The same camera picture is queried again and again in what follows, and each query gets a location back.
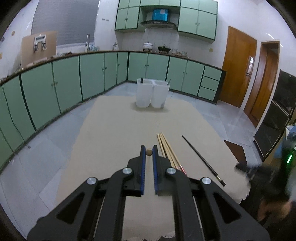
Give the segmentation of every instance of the white plastic container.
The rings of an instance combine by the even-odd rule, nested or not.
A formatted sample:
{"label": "white plastic container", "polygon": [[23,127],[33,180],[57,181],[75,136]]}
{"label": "white plastic container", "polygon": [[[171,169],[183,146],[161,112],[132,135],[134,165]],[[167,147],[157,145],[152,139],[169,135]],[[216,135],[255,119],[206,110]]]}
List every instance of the white plastic container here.
{"label": "white plastic container", "polygon": [[168,95],[170,85],[162,80],[153,80],[153,92],[151,97],[151,105],[154,108],[163,108]]}
{"label": "white plastic container", "polygon": [[153,80],[137,79],[137,93],[136,93],[136,106],[140,108],[145,108],[150,105],[151,96],[153,91]]}

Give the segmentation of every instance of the gray window blind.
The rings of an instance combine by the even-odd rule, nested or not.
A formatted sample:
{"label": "gray window blind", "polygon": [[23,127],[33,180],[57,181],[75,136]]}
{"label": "gray window blind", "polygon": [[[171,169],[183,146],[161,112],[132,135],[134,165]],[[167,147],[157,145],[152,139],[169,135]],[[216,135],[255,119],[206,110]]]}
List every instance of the gray window blind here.
{"label": "gray window blind", "polygon": [[39,0],[31,34],[57,31],[57,45],[94,41],[99,0]]}

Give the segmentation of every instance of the range hood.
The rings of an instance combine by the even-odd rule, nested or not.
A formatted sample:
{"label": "range hood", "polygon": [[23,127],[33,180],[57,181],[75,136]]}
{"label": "range hood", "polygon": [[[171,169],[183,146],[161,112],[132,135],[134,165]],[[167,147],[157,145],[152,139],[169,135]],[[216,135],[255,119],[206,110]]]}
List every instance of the range hood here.
{"label": "range hood", "polygon": [[177,26],[174,23],[162,20],[148,20],[141,22],[145,28],[172,28],[177,29]]}

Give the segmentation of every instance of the brown round object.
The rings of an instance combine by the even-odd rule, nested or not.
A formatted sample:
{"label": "brown round object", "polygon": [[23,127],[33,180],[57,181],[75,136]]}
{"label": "brown round object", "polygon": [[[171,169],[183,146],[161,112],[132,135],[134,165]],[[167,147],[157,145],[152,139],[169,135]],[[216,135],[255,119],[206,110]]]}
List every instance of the brown round object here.
{"label": "brown round object", "polygon": [[146,155],[151,156],[152,155],[152,150],[146,150]]}

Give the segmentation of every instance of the blue box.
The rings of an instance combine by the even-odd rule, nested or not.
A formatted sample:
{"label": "blue box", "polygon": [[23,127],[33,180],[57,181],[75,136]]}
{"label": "blue box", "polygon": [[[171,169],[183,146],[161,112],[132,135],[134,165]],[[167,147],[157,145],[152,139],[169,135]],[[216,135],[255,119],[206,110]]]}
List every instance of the blue box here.
{"label": "blue box", "polygon": [[168,20],[168,9],[156,8],[153,10],[152,20]]}

